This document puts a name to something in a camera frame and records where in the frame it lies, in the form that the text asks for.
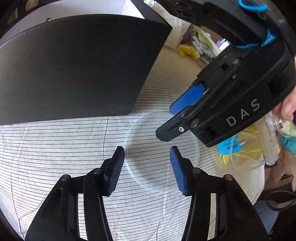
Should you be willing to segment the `person's right hand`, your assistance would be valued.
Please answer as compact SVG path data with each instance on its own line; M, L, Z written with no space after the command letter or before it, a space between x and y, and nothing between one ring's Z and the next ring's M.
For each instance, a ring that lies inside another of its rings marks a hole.
M284 121L293 121L294 112L296 110L296 88L279 103L273 110L273 114Z

